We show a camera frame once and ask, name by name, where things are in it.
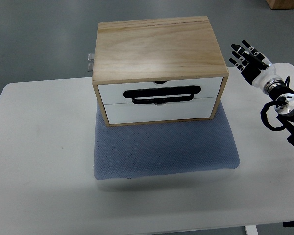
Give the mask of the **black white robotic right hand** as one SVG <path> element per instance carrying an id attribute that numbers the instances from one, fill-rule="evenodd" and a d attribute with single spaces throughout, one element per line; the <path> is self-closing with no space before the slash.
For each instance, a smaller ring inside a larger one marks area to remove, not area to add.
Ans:
<path id="1" fill-rule="evenodd" d="M 264 84 L 272 79 L 278 80 L 276 67 L 273 63 L 254 46 L 242 40 L 243 46 L 232 44 L 232 55 L 229 61 L 241 72 L 248 84 L 263 88 Z"/>

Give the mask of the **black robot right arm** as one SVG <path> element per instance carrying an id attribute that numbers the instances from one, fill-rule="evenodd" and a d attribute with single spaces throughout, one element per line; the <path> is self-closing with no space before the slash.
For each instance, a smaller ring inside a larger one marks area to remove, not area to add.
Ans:
<path id="1" fill-rule="evenodd" d="M 285 81 L 276 80 L 268 84 L 267 94 L 271 102 L 266 103 L 260 111 L 262 123 L 270 130 L 278 132 L 288 130 L 290 135 L 287 137 L 288 142 L 294 147 L 294 90 L 290 85 L 291 78 L 288 76 Z M 277 112 L 277 120 L 281 126 L 272 126 L 267 117 L 267 111 L 273 107 Z"/>

